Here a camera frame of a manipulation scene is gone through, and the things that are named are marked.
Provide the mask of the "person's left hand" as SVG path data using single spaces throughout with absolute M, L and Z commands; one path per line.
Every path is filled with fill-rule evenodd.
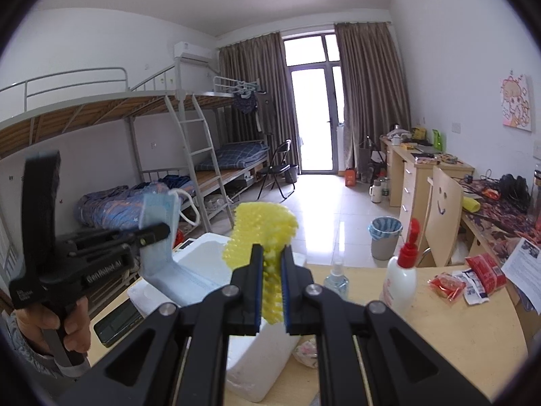
M 76 301 L 75 308 L 65 321 L 61 321 L 55 313 L 40 304 L 15 310 L 15 315 L 21 334 L 42 353 L 49 354 L 50 351 L 43 335 L 45 330 L 62 329 L 66 332 L 63 344 L 68 351 L 86 354 L 91 346 L 90 317 L 86 297 Z

